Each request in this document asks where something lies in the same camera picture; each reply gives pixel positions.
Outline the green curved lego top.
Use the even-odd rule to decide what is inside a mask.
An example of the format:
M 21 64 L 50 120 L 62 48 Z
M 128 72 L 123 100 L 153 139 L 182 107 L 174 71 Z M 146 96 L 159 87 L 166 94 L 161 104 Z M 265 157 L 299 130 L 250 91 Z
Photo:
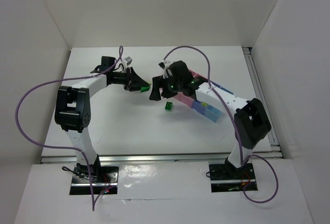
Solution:
M 166 111 L 171 111 L 173 109 L 173 103 L 172 102 L 166 102 L 165 108 Z

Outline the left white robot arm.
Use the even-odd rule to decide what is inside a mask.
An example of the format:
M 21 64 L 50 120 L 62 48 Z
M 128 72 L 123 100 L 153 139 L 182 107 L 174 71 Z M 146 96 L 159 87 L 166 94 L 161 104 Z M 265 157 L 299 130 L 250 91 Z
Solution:
M 61 86 L 57 92 L 55 122 L 77 148 L 76 169 L 79 175 L 99 177 L 102 173 L 98 154 L 93 148 L 88 126 L 91 121 L 90 99 L 111 84 L 122 85 L 126 91 L 148 91 L 150 84 L 130 67 L 131 58 L 123 60 L 123 71 L 116 72 L 117 60 L 103 56 L 101 64 L 91 71 L 91 77 L 73 86 Z

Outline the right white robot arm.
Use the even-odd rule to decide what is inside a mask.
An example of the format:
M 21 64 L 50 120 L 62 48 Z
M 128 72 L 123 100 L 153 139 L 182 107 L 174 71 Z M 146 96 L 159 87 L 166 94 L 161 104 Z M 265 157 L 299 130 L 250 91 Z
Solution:
M 152 79 L 152 101 L 172 98 L 178 94 L 191 98 L 194 103 L 206 103 L 234 122 L 237 144 L 225 160 L 224 170 L 234 176 L 241 172 L 257 143 L 271 130 L 271 124 L 262 102 L 253 98 L 237 97 L 202 76 L 193 76 L 183 61 L 159 63 L 161 76 Z

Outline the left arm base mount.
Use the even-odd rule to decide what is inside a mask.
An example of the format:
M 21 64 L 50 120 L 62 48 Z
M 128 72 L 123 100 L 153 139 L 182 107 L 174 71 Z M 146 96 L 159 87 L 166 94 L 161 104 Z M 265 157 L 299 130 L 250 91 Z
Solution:
M 78 172 L 75 166 L 73 170 L 62 167 L 62 170 L 72 172 L 72 180 L 69 195 L 80 196 L 90 194 L 90 183 L 87 173 Z M 95 195 L 104 191 L 104 195 L 116 195 L 118 193 L 119 165 L 101 167 L 100 175 L 92 175 L 91 181 Z

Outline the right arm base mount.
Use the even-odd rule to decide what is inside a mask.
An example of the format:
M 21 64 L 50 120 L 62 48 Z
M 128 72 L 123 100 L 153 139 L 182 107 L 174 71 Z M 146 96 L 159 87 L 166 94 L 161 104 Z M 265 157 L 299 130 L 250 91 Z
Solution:
M 205 176 L 210 179 L 211 192 L 237 192 L 257 191 L 257 182 L 252 163 L 247 163 L 235 174 L 230 174 L 225 169 L 225 164 L 209 164 L 209 171 Z

